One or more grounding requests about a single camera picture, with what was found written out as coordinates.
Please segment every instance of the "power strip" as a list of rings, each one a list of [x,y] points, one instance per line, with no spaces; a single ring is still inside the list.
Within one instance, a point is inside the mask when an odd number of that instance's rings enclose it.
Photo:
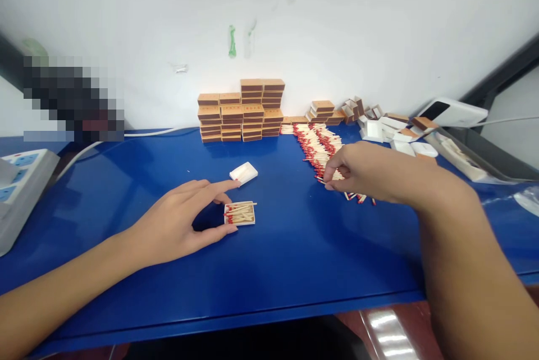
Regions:
[[[0,257],[15,243],[60,158],[48,149],[38,149],[1,159],[9,166],[0,165],[4,174],[15,173],[14,166],[19,170],[15,177],[0,176]]]

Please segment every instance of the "hand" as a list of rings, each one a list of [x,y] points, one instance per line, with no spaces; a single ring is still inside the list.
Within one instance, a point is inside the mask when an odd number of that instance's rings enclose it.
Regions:
[[[225,192],[240,185],[233,180],[219,183],[192,180],[182,184],[157,200],[131,228],[118,236],[141,268],[187,256],[237,231],[235,225],[227,224],[195,232],[192,224],[212,201],[231,203]]]
[[[345,180],[332,180],[336,170]],[[443,168],[365,141],[342,147],[327,163],[326,189],[425,208],[468,185]]]

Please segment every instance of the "white wall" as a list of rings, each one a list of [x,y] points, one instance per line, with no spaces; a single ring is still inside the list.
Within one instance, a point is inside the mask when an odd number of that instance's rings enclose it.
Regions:
[[[458,98],[531,38],[537,0],[0,0],[0,31],[84,57],[125,98],[135,128],[196,125],[200,92],[283,78],[282,109],[358,95],[410,113]],[[255,51],[242,37],[257,19]],[[227,55],[237,28],[238,57]],[[174,74],[170,63],[187,63]]]
[[[65,130],[47,118],[48,112],[32,110],[31,100],[0,76],[0,137],[23,135],[24,130]]]
[[[496,96],[487,121],[539,116],[539,67]],[[486,125],[481,135],[539,170],[539,120]]]

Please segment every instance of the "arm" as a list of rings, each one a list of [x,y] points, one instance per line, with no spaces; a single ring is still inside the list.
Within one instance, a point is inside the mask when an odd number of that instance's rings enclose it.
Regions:
[[[345,180],[332,181],[339,169]],[[532,359],[539,309],[505,258],[475,191],[448,171],[360,142],[326,166],[326,188],[412,206],[435,334],[448,359]]]
[[[29,353],[70,316],[137,270],[187,256],[237,230],[202,232],[195,216],[211,201],[230,203],[232,180],[191,181],[158,200],[135,225],[71,262],[0,297],[0,359]]]

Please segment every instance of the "blue tabletop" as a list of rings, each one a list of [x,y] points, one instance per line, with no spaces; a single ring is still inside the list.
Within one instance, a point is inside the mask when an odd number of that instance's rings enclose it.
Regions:
[[[360,139],[357,126],[333,128],[344,143]],[[128,277],[37,353],[424,299],[415,213],[398,204],[348,202],[326,191],[303,158],[293,135],[202,144],[195,129],[102,144],[49,190],[0,258],[0,293],[125,230],[179,184],[224,180],[249,161],[258,177],[230,197],[258,203],[256,225]],[[445,159],[438,162],[459,174]],[[473,187],[516,272],[526,283],[538,282],[539,218],[511,197],[523,186]],[[212,204],[194,226],[221,222],[222,207]]]

